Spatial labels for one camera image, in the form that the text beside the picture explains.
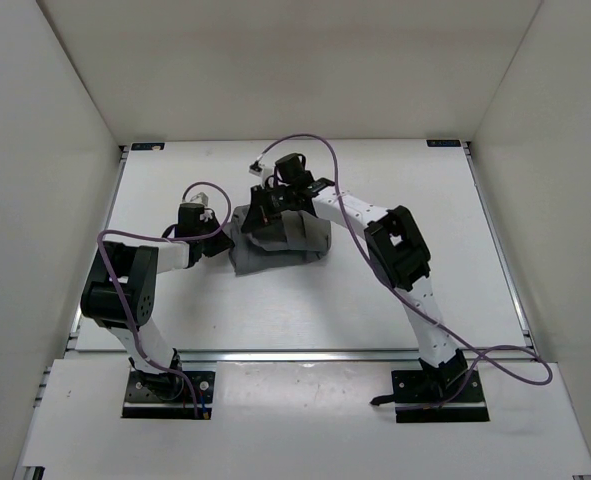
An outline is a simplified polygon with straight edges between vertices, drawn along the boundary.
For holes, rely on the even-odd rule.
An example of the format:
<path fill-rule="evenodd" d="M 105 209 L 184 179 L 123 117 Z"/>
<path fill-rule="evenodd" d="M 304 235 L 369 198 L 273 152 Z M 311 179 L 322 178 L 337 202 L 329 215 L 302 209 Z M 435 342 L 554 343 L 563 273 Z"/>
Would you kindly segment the grey pleated skirt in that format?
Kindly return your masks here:
<path fill-rule="evenodd" d="M 332 227 L 328 220 L 304 211 L 285 211 L 275 224 L 242 233 L 248 211 L 248 205 L 236 207 L 224 227 L 234 243 L 229 259 L 238 276 L 317 262 L 331 249 Z"/>

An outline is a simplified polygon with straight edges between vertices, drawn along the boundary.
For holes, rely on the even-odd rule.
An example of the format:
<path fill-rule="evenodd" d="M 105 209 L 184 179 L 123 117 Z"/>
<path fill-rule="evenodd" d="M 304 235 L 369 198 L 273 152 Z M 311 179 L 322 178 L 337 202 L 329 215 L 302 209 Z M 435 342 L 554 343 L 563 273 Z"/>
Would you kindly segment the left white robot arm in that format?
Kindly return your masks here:
<path fill-rule="evenodd" d="M 179 205 L 176 224 L 158 242 L 128 245 L 102 239 L 98 245 L 82 291 L 81 312 L 120 341 L 138 381 L 164 403 L 191 387 L 178 351 L 152 319 L 157 277 L 191 268 L 232 246 L 202 194 Z"/>

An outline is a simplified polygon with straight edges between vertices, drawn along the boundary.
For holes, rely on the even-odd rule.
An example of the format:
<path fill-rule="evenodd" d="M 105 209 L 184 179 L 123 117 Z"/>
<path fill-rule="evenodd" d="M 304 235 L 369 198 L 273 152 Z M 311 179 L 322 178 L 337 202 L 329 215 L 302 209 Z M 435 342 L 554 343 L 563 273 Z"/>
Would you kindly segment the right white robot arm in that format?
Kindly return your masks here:
<path fill-rule="evenodd" d="M 260 183 L 250 190 L 241 230 L 256 233 L 287 211 L 306 212 L 346 228 L 365 248 L 377 280 L 401 299 L 417 339 L 421 377 L 419 398 L 411 403 L 439 408 L 456 395 L 468 364 L 442 324 L 430 280 L 431 254 L 411 212 L 403 206 L 378 207 L 336 181 L 314 177 L 299 153 L 280 158 L 273 167 L 257 159 L 249 172 Z"/>

